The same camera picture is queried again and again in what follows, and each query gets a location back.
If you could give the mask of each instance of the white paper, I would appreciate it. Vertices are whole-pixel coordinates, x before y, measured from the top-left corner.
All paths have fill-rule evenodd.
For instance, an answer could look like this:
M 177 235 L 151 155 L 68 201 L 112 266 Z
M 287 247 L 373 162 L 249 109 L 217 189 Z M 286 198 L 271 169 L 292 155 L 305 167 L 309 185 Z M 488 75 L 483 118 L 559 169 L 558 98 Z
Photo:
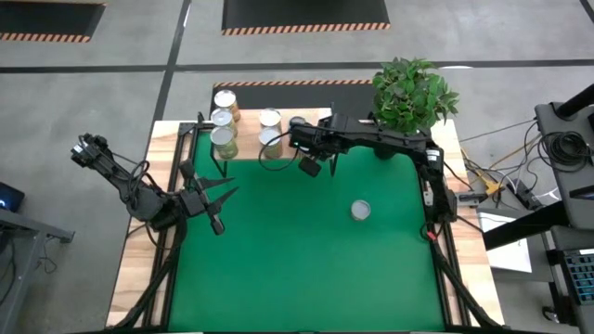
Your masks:
M 514 220 L 515 218 L 479 212 L 479 222 L 481 228 L 485 232 L 500 227 L 508 222 L 513 222 Z M 528 242 L 525 238 L 490 250 L 486 255 L 489 258 L 489 263 L 494 268 L 532 273 Z

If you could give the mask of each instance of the black floor mat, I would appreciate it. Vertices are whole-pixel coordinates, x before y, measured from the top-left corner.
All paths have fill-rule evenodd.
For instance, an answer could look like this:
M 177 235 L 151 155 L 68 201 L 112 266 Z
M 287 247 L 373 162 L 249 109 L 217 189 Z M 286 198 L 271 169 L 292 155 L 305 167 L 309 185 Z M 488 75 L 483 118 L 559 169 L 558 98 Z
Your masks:
M 0 40 L 87 43 L 105 4 L 0 1 Z
M 217 83 L 213 97 L 224 89 L 236 94 L 241 109 L 329 108 L 333 103 L 334 112 L 359 119 L 372 111 L 375 95 L 371 80 Z
M 225 0 L 223 34 L 390 28 L 383 0 Z

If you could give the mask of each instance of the gray floor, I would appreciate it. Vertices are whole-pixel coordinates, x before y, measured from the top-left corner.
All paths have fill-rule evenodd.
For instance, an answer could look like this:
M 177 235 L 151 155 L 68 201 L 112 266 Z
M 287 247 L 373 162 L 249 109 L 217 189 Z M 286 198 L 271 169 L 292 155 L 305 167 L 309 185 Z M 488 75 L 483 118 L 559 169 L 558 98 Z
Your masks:
M 182 0 L 107 1 L 91 43 L 0 42 L 0 67 L 165 65 Z M 386 0 L 392 29 L 244 37 L 221 35 L 223 0 L 194 1 L 178 64 L 594 58 L 594 24 L 577 0 Z M 193 120 L 210 107 L 217 82 L 368 79 L 371 70 L 178 72 L 165 120 Z M 458 137 L 534 118 L 534 106 L 563 101 L 592 84 L 594 67 L 440 70 L 460 92 Z M 50 244 L 53 275 L 38 271 L 18 333 L 66 333 L 105 324 L 128 215 L 99 175 L 70 161 L 77 135 L 102 134 L 113 149 L 143 157 L 162 73 L 0 74 L 0 181 L 27 193 L 23 213 L 76 230 L 71 245 Z M 522 144 L 528 125 L 465 141 L 483 166 Z M 502 166 L 517 163 L 514 157 Z M 537 161 L 535 193 L 555 187 Z M 533 176 L 523 173 L 527 184 Z M 504 200 L 517 205 L 507 195 Z M 554 199 L 544 197 L 546 203 Z M 506 324 L 576 333 L 540 316 L 546 286 L 497 282 Z

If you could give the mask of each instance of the green leaves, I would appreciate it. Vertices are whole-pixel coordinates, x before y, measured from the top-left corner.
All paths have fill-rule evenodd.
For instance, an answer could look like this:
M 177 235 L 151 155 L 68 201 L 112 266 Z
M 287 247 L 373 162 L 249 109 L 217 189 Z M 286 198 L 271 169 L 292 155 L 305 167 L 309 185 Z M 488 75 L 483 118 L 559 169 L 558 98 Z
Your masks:
M 396 57 L 381 66 L 383 71 L 372 80 L 377 90 L 373 109 L 384 126 L 412 133 L 458 113 L 458 93 L 451 92 L 442 77 L 426 71 L 435 68 L 430 61 Z

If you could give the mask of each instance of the green mat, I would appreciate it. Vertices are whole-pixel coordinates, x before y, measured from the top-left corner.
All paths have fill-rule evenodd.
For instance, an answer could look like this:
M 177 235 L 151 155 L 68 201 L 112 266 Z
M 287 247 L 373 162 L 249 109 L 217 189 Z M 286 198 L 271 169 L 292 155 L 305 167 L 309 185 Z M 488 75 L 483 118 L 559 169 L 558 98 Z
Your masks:
M 220 178 L 202 135 L 196 169 Z M 205 216 L 188 223 L 174 289 L 171 331 L 442 330 L 430 248 L 411 160 L 379 161 L 369 148 L 341 156 L 334 178 L 294 163 L 268 172 L 231 161 L 239 191 L 216 237 Z M 350 216 L 366 200 L 365 222 Z

